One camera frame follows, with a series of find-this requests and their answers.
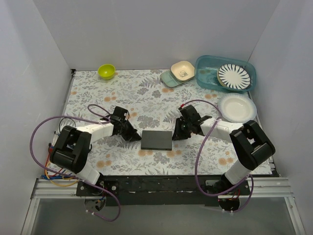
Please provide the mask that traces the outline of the black network switch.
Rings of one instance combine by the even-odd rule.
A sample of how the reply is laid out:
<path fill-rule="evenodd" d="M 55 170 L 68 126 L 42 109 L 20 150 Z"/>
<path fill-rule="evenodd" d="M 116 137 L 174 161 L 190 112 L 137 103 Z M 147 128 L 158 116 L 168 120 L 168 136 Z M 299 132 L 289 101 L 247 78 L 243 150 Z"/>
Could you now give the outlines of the black network switch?
<path fill-rule="evenodd" d="M 172 150 L 172 132 L 143 130 L 141 140 L 142 150 Z"/>

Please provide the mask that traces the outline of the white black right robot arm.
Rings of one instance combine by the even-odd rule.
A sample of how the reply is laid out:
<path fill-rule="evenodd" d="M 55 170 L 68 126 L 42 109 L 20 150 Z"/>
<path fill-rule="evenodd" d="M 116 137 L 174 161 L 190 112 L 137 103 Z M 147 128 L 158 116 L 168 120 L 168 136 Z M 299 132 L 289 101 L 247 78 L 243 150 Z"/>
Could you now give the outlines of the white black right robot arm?
<path fill-rule="evenodd" d="M 239 185 L 259 165 L 267 161 L 276 149 L 259 124 L 253 120 L 246 123 L 232 123 L 201 117 L 192 105 L 179 107 L 181 117 L 176 119 L 172 140 L 186 140 L 192 134 L 204 137 L 196 157 L 195 180 L 198 180 L 198 163 L 204 144 L 209 137 L 215 137 L 231 143 L 237 155 L 237 161 L 221 176 L 221 179 L 209 187 L 206 194 L 234 194 Z"/>

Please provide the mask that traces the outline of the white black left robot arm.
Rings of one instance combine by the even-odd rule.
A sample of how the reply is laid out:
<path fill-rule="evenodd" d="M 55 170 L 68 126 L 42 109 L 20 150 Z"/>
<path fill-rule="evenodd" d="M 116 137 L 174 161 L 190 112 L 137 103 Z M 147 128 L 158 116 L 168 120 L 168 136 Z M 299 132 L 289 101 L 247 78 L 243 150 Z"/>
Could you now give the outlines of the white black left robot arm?
<path fill-rule="evenodd" d="M 51 152 L 50 162 L 87 181 L 87 190 L 94 196 L 100 195 L 104 190 L 103 182 L 99 181 L 101 174 L 87 163 L 91 145 L 114 135 L 129 142 L 140 141 L 141 136 L 128 121 L 128 114 L 128 110 L 116 106 L 112 114 L 102 116 L 99 122 L 80 127 L 65 126 Z"/>

